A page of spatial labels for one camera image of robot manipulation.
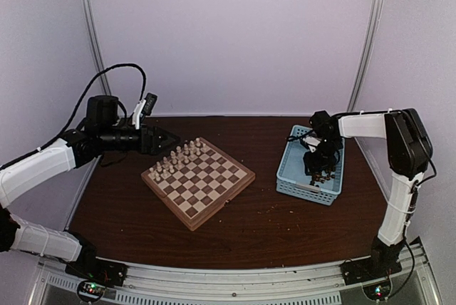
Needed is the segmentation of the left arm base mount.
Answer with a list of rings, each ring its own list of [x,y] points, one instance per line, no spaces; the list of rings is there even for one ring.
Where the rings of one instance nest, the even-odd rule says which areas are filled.
[[[66,263],[65,268],[67,274],[108,287],[123,286],[127,271],[128,267],[125,264],[106,260],[97,261],[96,267],[89,272],[75,262]]]

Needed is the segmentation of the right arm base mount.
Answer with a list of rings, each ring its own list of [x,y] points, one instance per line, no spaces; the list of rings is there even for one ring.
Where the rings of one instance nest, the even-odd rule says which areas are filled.
[[[370,257],[346,260],[340,265],[340,268],[345,285],[384,279],[391,274],[402,271],[400,262],[393,262],[389,267],[374,267]]]

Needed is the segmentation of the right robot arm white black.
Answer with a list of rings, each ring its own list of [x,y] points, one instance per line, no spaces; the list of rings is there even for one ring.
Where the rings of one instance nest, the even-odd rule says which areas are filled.
[[[381,138],[386,141],[392,184],[385,216],[373,240],[365,270],[378,278],[392,269],[406,243],[406,231],[415,211],[418,190],[432,163],[432,144],[413,108],[329,115],[318,111],[309,121],[310,131],[298,137],[308,148],[304,167],[315,175],[336,164],[344,138]]]

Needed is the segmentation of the wooden chess board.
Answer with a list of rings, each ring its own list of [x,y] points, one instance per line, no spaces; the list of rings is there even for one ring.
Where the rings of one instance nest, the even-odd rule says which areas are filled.
[[[208,166],[193,178],[176,180],[170,177],[156,183],[145,176],[145,171],[141,174],[145,184],[191,231],[232,201],[256,177],[248,167],[206,139],[201,139],[209,146]]]

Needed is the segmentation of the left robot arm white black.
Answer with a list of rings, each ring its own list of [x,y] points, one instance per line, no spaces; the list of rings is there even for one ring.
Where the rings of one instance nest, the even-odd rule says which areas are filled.
[[[108,151],[135,151],[159,155],[180,138],[162,128],[67,130],[47,148],[1,167],[1,251],[18,250],[64,261],[87,279],[102,274],[96,248],[78,234],[56,231],[27,222],[10,213],[8,206],[34,187],[65,172],[80,168]]]

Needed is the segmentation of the light blue plastic basket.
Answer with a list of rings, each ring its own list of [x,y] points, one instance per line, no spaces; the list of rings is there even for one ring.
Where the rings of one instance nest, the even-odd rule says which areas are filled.
[[[345,140],[342,140],[340,160],[331,172],[335,178],[317,186],[310,185],[311,176],[304,172],[303,157],[308,150],[298,140],[288,142],[276,172],[276,191],[303,200],[331,205],[340,195],[343,185]]]

